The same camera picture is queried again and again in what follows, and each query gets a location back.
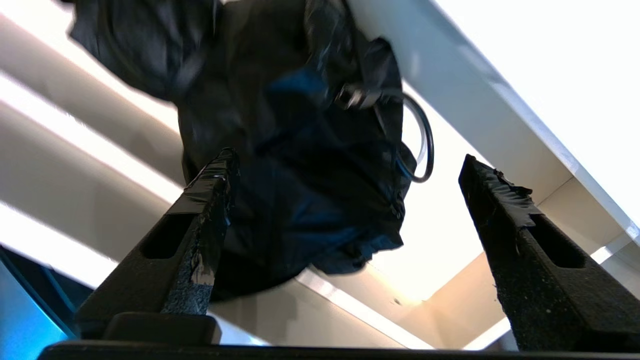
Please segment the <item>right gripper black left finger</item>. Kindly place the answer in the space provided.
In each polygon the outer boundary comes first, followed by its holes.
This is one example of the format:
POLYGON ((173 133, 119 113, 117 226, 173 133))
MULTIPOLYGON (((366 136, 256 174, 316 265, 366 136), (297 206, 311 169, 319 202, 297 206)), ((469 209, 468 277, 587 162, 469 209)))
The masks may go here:
POLYGON ((80 306, 83 340, 209 346, 220 341, 207 315, 240 177, 224 148, 80 306))

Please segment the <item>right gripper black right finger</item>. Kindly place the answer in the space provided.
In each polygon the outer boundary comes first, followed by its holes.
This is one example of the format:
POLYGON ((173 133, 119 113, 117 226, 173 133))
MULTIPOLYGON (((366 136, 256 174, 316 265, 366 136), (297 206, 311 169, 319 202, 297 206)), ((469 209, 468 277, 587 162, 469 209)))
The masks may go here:
POLYGON ((539 210, 467 155, 458 183, 521 351, 637 353, 640 303, 539 210))

